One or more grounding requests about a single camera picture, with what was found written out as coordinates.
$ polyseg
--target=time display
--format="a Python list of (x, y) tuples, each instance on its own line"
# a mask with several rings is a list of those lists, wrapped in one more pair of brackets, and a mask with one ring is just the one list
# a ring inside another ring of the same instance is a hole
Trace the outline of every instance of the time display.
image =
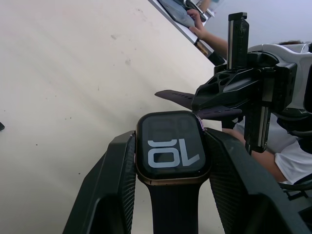
[(136, 137), (136, 164), (146, 178), (198, 177), (210, 168), (201, 122), (191, 112), (145, 115)]

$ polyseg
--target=white robot part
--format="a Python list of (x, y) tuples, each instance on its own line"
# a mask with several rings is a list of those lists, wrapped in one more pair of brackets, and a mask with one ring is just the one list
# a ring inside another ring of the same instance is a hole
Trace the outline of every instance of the white robot part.
[(312, 66), (312, 53), (308, 52), (308, 45), (262, 44), (248, 49), (248, 52), (253, 51), (264, 51), (276, 56), (278, 59), (297, 64), (292, 102), (288, 105), (288, 108), (304, 109), (306, 86)]

